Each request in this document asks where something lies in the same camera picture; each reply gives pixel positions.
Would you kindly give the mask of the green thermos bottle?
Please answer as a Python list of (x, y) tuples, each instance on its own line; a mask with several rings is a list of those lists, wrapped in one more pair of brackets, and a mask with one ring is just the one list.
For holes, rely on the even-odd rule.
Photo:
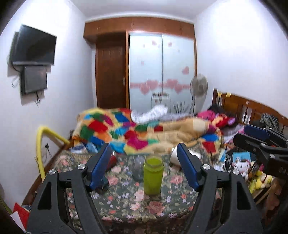
[(143, 190), (145, 194), (158, 195), (161, 192), (164, 161), (159, 156), (147, 156), (143, 164)]

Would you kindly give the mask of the dark green hexagonal cup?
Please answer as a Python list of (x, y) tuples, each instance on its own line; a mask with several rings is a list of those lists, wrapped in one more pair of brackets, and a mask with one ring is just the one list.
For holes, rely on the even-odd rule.
[(103, 178), (99, 182), (98, 189), (106, 191), (108, 188), (109, 188), (109, 181), (105, 176), (103, 176)]

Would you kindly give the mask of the clear glass cup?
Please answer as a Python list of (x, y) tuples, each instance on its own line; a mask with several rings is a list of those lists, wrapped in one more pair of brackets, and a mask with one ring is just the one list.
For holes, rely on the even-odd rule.
[(142, 155), (135, 156), (133, 159), (132, 166), (132, 177), (135, 181), (143, 181), (143, 164), (145, 162), (145, 157)]

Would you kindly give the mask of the yellow plush toy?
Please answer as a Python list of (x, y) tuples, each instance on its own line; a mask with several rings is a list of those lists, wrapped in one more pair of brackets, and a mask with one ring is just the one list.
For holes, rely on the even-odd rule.
[(250, 193), (254, 193), (257, 190), (262, 190), (264, 188), (269, 188), (272, 184), (273, 176), (263, 173), (258, 170), (256, 174), (251, 179), (249, 184)]

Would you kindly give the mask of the wooden headboard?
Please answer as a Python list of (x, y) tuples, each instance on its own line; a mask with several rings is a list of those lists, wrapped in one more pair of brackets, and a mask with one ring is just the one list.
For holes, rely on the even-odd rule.
[(212, 103), (221, 106), (226, 112), (235, 114), (242, 124), (260, 120), (264, 113), (273, 115), (279, 121), (279, 131), (287, 134), (287, 117), (262, 103), (235, 94), (222, 93), (216, 88), (213, 90)]

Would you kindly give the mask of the white kitty plush toy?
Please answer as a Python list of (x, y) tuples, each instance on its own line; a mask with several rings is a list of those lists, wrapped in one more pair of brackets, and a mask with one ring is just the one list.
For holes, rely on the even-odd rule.
[(250, 161), (246, 159), (237, 160), (234, 164), (234, 169), (238, 170), (244, 180), (247, 181), (251, 169)]

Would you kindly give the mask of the red paper bag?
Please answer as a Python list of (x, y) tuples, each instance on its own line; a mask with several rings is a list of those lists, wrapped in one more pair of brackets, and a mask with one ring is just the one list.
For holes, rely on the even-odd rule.
[(18, 203), (14, 204), (13, 213), (11, 214), (11, 217), (23, 230), (26, 230), (27, 228), (29, 215), (30, 212), (26, 208), (21, 207)]

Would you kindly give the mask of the red thermos bottle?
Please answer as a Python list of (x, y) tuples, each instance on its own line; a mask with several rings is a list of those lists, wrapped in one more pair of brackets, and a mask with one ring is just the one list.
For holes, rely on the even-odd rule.
[(112, 167), (114, 167), (117, 164), (117, 154), (115, 151), (112, 152), (108, 166), (106, 168), (106, 170), (110, 170)]

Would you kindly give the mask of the floral bed sheet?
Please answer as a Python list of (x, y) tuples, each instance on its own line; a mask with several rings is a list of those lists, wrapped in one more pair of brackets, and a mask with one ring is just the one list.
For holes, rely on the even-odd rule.
[(134, 156), (117, 155), (106, 172), (107, 187), (91, 193), (108, 233), (180, 233), (197, 199), (182, 170), (164, 161), (161, 193), (148, 196), (143, 184), (133, 178)]

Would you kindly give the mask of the standing electric fan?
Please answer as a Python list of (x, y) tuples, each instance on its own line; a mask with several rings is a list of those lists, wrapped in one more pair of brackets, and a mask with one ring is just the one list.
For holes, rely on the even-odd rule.
[(197, 74), (190, 83), (191, 107), (190, 114), (193, 116), (195, 113), (196, 98), (206, 95), (208, 91), (208, 81), (202, 74)]

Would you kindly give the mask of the white small cabinet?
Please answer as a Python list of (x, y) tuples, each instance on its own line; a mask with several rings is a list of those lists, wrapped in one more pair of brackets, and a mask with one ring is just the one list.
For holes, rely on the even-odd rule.
[(152, 93), (151, 97), (151, 108), (157, 105), (164, 105), (168, 108), (170, 112), (170, 96), (168, 93), (160, 92), (160, 93)]

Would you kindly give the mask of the wardrobe with heart stickers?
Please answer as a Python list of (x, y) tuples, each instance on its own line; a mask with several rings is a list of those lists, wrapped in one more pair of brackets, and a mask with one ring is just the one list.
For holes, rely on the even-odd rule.
[(157, 17), (118, 17), (87, 22), (84, 38), (126, 33), (126, 108), (151, 109), (152, 93), (168, 93), (170, 113), (189, 113), (196, 73), (194, 25)]

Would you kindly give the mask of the brown wooden door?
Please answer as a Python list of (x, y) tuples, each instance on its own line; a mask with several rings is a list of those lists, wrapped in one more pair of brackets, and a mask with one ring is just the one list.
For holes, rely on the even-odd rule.
[(126, 33), (102, 35), (96, 41), (95, 82), (97, 106), (126, 108)]

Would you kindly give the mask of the small black wall monitor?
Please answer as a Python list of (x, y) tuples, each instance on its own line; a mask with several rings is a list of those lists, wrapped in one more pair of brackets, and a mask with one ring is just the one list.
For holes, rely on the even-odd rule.
[(21, 71), (21, 95), (28, 95), (47, 89), (45, 66), (24, 66)]

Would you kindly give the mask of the wall-mounted black television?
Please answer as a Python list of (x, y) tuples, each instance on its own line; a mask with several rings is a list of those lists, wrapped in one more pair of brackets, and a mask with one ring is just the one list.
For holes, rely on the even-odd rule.
[(50, 66), (54, 64), (57, 37), (22, 25), (17, 36), (12, 64), (15, 66)]

